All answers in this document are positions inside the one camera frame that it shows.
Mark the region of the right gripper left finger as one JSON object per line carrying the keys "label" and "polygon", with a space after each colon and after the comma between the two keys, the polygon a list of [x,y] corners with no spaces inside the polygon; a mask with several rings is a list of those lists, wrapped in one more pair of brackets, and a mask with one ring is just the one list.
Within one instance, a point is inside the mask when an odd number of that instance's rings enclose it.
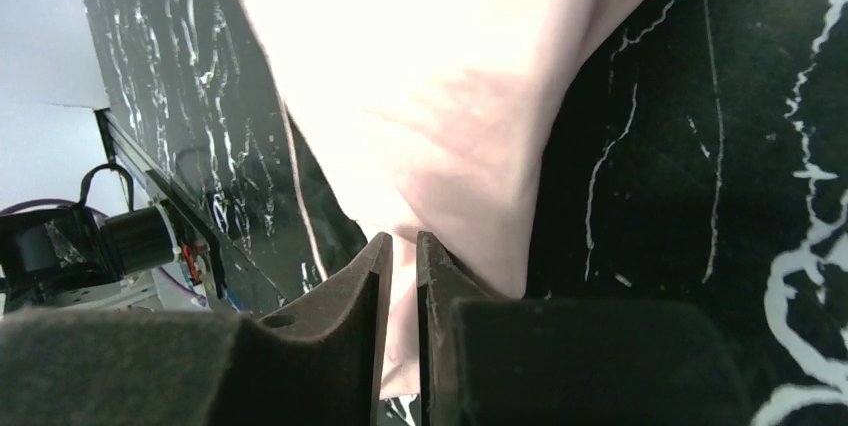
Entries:
{"label": "right gripper left finger", "polygon": [[372,425],[392,240],[260,320],[29,309],[1,323],[5,425]]}

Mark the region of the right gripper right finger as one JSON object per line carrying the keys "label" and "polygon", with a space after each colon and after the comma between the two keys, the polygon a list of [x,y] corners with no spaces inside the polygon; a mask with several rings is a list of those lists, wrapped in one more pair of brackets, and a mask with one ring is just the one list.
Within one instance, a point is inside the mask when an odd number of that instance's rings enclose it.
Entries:
{"label": "right gripper right finger", "polygon": [[657,300],[505,300],[417,238],[425,425],[745,425],[714,323]]}

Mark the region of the pink and black folding umbrella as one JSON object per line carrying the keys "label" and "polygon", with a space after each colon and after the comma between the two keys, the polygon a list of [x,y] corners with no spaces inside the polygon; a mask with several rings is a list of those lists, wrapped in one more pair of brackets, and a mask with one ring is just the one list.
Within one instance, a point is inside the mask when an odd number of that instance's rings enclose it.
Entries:
{"label": "pink and black folding umbrella", "polygon": [[554,119],[642,1],[240,0],[343,212],[393,238],[382,398],[420,390],[420,232],[490,290],[525,293]]}

